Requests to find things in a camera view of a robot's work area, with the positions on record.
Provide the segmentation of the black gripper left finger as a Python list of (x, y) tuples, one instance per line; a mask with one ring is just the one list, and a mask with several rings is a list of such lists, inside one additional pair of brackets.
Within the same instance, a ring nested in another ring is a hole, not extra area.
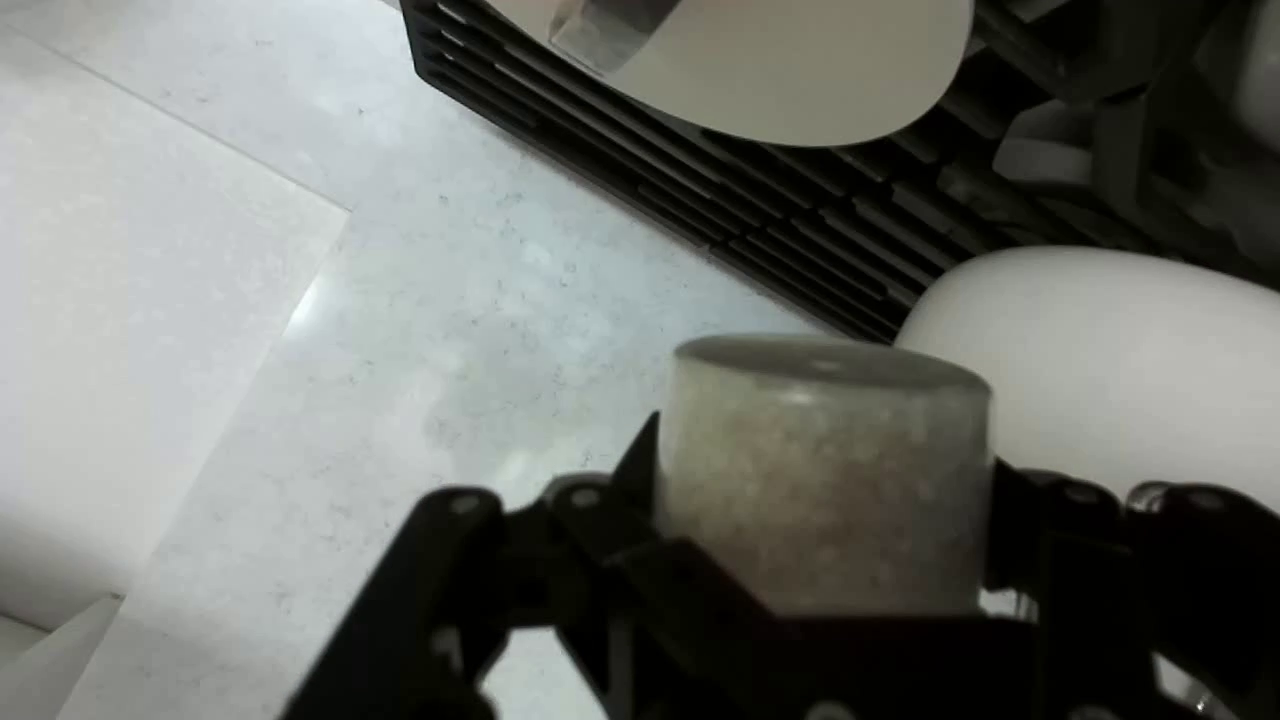
[(744, 720), (691, 628), (716, 572), (651, 525), (655, 439), (647, 415), (610, 473), (525, 509), (471, 483), (420, 495), (279, 720), (501, 720), (482, 679), (525, 628), (558, 641), (605, 720)]

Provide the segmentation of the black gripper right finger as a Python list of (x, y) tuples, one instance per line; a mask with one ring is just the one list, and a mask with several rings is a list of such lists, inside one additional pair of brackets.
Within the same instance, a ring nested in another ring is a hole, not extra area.
[(1280, 720), (1280, 517), (1242, 493), (994, 465), (985, 584), (1037, 603), (1043, 720)]

